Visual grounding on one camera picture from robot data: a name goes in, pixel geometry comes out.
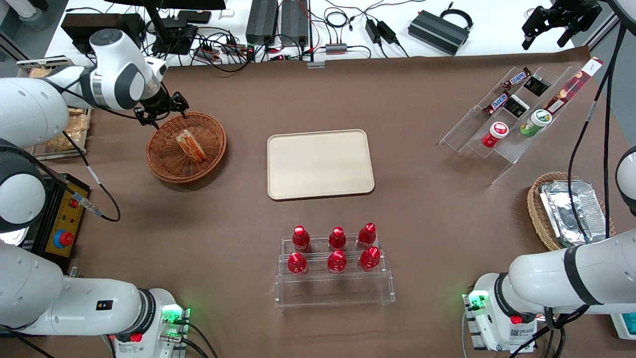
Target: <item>black box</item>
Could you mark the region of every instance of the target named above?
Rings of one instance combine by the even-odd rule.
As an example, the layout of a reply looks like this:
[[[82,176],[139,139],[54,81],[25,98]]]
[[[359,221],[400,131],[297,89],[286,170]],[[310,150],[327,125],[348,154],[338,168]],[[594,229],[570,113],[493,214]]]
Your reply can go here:
[[[283,46],[309,45],[307,0],[283,0],[280,6],[280,42]]]
[[[422,10],[408,27],[408,34],[450,55],[455,55],[470,31]]]
[[[70,13],[64,17],[60,27],[83,54],[94,54],[88,39],[101,29],[122,30],[137,48],[141,48],[141,41],[146,35],[146,24],[138,13]]]
[[[248,43],[271,45],[278,22],[277,0],[252,0],[245,38]]]

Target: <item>small jar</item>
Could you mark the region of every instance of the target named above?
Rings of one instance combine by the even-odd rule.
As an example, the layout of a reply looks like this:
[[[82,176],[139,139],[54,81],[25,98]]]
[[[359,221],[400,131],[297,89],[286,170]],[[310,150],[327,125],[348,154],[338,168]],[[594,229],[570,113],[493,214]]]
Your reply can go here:
[[[546,110],[536,110],[530,115],[528,121],[521,126],[521,133],[524,136],[532,137],[543,127],[552,123],[552,115]]]
[[[492,148],[501,138],[507,136],[508,132],[508,126],[504,122],[494,122],[488,132],[481,137],[481,143]]]

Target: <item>foil container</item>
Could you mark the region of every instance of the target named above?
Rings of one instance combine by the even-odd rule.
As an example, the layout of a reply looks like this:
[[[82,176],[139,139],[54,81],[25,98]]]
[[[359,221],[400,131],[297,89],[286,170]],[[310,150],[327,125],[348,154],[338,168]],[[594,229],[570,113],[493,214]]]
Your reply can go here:
[[[592,185],[584,180],[572,181],[574,209],[584,233],[576,223],[570,205],[567,181],[555,181],[539,186],[539,195],[548,214],[552,230],[564,247],[594,243],[605,239],[605,216]]]

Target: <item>white robotic arm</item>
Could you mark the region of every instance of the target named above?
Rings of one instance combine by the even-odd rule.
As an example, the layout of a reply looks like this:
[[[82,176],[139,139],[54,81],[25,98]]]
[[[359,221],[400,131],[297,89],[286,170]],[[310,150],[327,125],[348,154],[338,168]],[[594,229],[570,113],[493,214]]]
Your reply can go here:
[[[141,103],[133,118],[157,129],[157,116],[188,109],[180,93],[170,97],[162,86],[165,62],[144,57],[121,30],[97,31],[90,43],[95,69],[64,66],[45,78],[0,78],[0,232],[27,227],[42,212],[43,182],[22,148],[59,135],[67,107],[131,110]]]

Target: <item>acrylic display rack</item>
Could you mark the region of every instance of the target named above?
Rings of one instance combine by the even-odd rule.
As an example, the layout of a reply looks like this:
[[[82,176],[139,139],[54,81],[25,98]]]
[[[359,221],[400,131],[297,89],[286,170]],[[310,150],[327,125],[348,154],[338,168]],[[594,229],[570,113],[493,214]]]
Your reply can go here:
[[[357,233],[345,234],[347,244],[343,250],[347,268],[341,273],[327,270],[327,258],[331,254],[328,235],[312,236],[312,252],[303,254],[307,259],[308,273],[294,276],[287,269],[289,254],[294,252],[291,236],[281,240],[275,281],[275,306],[283,310],[290,307],[336,306],[343,304],[381,303],[383,306],[396,300],[391,267],[382,250],[380,239],[375,246],[380,249],[380,264],[369,272],[357,267],[361,250],[356,250]]]
[[[473,109],[468,111],[468,113],[464,115],[464,118],[462,118],[455,127],[453,127],[453,129],[451,129],[450,132],[441,139],[441,141],[439,141],[439,144],[445,143],[457,152],[470,148],[482,158],[488,157],[493,152],[496,155],[503,157],[508,163],[499,175],[497,175],[497,178],[492,181],[492,183],[496,182],[499,178],[506,174],[506,172],[508,172],[523,156],[528,147],[531,146],[531,144],[544,130],[549,128],[551,124],[541,129],[532,137],[523,135],[520,132],[520,127],[526,123],[533,112],[538,109],[545,108],[550,99],[559,93],[563,86],[578,72],[575,68],[568,67],[561,76],[557,76],[541,66],[532,73],[537,74],[544,80],[548,81],[551,86],[540,97],[537,97],[523,86],[523,84],[527,81],[527,78],[524,78],[520,83],[513,86],[512,89],[507,90],[508,93],[516,95],[530,106],[530,109],[521,115],[521,117],[517,118],[507,109],[503,108],[503,106],[492,116],[483,112],[482,109],[493,103],[503,93],[504,88],[501,87],[501,83],[516,76],[521,71],[522,69],[513,67],[510,72],[501,78],[495,87],[493,87],[493,89],[490,90],[490,92],[473,107]],[[553,116],[552,123],[558,120],[559,115],[563,113],[567,105],[568,104],[566,103],[565,106],[559,109],[559,111]],[[493,148],[488,148],[481,143],[481,137],[488,132],[490,126],[494,122],[504,122],[508,126],[510,132],[505,138],[499,140]]]

